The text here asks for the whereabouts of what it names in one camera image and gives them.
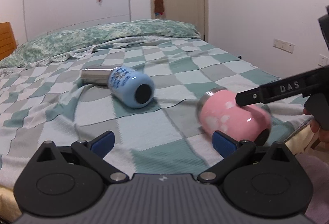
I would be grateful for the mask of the right hand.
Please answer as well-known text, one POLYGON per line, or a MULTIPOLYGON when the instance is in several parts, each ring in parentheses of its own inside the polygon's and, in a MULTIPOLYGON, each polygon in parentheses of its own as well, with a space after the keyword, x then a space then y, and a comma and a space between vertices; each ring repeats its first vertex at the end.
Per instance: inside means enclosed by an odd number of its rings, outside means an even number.
POLYGON ((324 143, 325 148, 328 149, 328 144, 329 144, 329 131, 324 130, 319 122, 317 122, 315 120, 315 118, 313 118, 310 122, 310 127, 311 127, 311 131, 313 133, 318 133, 319 139, 321 142, 324 143))

